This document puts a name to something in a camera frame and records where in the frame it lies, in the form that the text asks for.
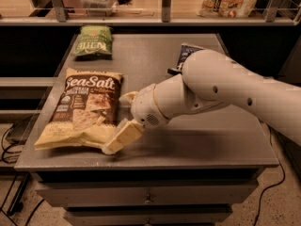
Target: green snack bag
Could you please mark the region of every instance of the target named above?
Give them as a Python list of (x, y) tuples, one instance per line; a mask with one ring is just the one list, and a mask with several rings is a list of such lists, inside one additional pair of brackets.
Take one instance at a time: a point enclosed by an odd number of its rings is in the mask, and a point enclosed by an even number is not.
[(86, 25), (81, 28), (80, 39), (72, 53), (76, 57), (86, 55), (112, 55), (112, 36), (108, 26)]

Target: wooden panel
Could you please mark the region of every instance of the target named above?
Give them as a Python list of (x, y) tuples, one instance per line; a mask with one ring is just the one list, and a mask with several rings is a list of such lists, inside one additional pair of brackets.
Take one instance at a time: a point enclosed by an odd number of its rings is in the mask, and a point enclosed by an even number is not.
[(92, 225), (189, 225), (223, 221), (229, 207), (134, 208), (132, 210), (103, 209), (98, 211), (67, 212), (65, 220), (74, 226)]
[(115, 182), (39, 184), (37, 192), (52, 206), (95, 207), (179, 204), (233, 204), (257, 187), (250, 182)]

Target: desk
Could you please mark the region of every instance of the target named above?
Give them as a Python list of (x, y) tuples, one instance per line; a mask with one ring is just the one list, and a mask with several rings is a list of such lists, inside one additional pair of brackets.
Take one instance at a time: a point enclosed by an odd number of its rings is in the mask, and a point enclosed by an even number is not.
[[(66, 208), (72, 225), (214, 223), (249, 196), (266, 167), (278, 165), (258, 119), (232, 105), (180, 116), (111, 156), (88, 147), (34, 150), (67, 68), (123, 73), (123, 94), (169, 78), (183, 42), (224, 53), (215, 34), (113, 34), (112, 59), (68, 55), (15, 169), (29, 171), (38, 193)], [(127, 113), (120, 108), (119, 120)]]

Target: drawer handle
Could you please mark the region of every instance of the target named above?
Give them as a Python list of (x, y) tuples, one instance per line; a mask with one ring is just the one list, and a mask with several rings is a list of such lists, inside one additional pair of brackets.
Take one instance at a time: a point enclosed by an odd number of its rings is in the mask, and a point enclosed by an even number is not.
[(146, 205), (150, 205), (150, 204), (152, 204), (153, 203), (153, 200), (151, 199), (151, 195), (150, 194), (148, 194), (147, 195), (147, 199), (144, 201), (144, 204), (146, 204)]

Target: floor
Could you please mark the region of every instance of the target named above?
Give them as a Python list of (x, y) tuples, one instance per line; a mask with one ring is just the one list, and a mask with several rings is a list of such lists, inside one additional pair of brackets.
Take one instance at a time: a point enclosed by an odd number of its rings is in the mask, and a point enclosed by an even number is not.
[[(0, 135), (3, 135), (10, 124), (0, 124)], [(261, 213), (256, 225), (275, 225), (275, 226), (293, 226), (300, 225), (301, 221), (301, 181), (297, 177), (293, 166), (283, 148), (279, 144), (277, 137), (263, 124), (263, 130), (272, 142), (281, 165), (285, 171), (285, 180), (279, 186), (272, 187), (266, 190), (261, 200)], [(11, 167), (0, 162), (1, 167)], [(0, 174), (0, 202), (4, 201), (9, 187), (13, 181), (13, 176)], [(216, 223), (216, 226), (238, 226), (238, 225), (253, 225), (255, 217), (259, 210), (259, 201), (262, 191), (268, 186), (274, 185), (282, 181), (283, 173), (281, 166), (277, 168), (266, 169), (259, 177), (260, 186), (244, 201), (244, 203), (234, 204), (232, 206), (233, 214), (231, 214), (225, 221)], [(21, 182), (21, 177), (18, 177), (14, 187), (11, 189), (8, 199), (3, 206), (4, 212), (7, 212), (10, 202), (12, 201), (14, 192), (17, 190)], [(40, 202), (41, 197), (35, 191), (36, 181), (31, 179), (22, 197), (23, 209), (21, 212), (14, 213), (10, 218), (15, 222), (11, 222), (2, 212), (0, 214), (0, 226), (24, 226), (27, 225), (31, 212)], [(29, 226), (70, 226), (70, 224), (63, 218), (64, 209), (53, 208), (47, 202), (43, 202), (37, 209), (31, 220)]]

